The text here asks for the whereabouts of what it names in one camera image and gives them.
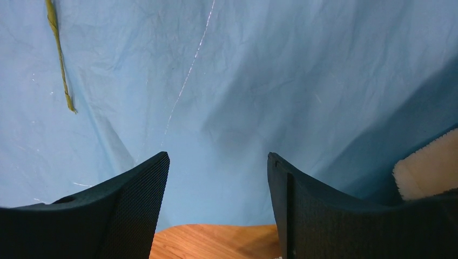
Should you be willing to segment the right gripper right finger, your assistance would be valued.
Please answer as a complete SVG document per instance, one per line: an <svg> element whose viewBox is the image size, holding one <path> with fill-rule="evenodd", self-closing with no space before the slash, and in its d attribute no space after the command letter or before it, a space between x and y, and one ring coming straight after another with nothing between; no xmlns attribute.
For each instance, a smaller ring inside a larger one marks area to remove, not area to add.
<svg viewBox="0 0 458 259"><path fill-rule="evenodd" d="M383 206L343 193L270 153L283 258L457 258L457 190Z"/></svg>

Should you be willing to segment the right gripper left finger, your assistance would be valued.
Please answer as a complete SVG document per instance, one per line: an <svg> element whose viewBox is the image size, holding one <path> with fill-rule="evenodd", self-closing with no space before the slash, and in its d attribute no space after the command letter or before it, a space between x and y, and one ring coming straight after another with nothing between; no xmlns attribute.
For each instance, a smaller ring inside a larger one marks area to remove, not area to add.
<svg viewBox="0 0 458 259"><path fill-rule="evenodd" d="M1 258L148 258L169 172L160 152L51 204L1 209Z"/></svg>

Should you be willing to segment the blue wrapping paper sheet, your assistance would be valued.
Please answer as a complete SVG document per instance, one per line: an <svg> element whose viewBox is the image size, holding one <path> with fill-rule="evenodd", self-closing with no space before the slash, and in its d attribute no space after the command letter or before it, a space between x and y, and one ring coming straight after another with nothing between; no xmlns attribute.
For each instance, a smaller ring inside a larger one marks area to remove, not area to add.
<svg viewBox="0 0 458 259"><path fill-rule="evenodd" d="M457 1L1 1L1 206L52 203L160 151L157 230L274 222L267 156L384 205L457 126Z"/></svg>

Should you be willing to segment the single brown fake rose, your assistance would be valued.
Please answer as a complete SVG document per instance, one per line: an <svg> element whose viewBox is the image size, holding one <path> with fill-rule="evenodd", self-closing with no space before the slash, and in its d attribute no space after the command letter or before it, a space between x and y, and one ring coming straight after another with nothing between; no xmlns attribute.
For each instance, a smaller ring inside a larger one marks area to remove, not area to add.
<svg viewBox="0 0 458 259"><path fill-rule="evenodd" d="M71 112L73 112L74 114L77 114L77 110L75 109L72 97L70 96L70 93L69 93L68 84L66 82L64 58L63 58L62 47L61 47L60 37L59 37L58 18L57 18L56 8L52 0L45 0L45 5L46 5L48 23L49 23L49 26L53 32L53 35L56 41L66 103L67 103L68 109Z"/></svg>

